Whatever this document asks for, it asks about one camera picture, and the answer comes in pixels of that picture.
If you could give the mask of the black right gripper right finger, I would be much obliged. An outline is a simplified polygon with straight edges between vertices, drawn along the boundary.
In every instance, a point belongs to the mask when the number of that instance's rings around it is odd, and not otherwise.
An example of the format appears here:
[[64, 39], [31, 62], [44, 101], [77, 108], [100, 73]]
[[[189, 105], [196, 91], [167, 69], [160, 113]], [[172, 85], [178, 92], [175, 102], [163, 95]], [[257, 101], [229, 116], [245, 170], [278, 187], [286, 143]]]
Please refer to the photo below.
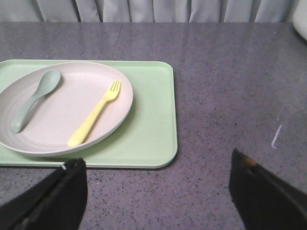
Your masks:
[[305, 230], [307, 195], [233, 150], [229, 191], [247, 230]]

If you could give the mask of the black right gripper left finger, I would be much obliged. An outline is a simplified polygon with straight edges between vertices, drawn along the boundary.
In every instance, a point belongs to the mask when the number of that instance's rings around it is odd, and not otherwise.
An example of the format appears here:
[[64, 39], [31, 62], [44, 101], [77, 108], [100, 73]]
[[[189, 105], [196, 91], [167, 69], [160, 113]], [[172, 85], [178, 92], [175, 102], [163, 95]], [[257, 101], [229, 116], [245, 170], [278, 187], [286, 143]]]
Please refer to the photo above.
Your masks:
[[77, 230], [87, 204], [86, 164], [81, 158], [0, 208], [2, 230]]

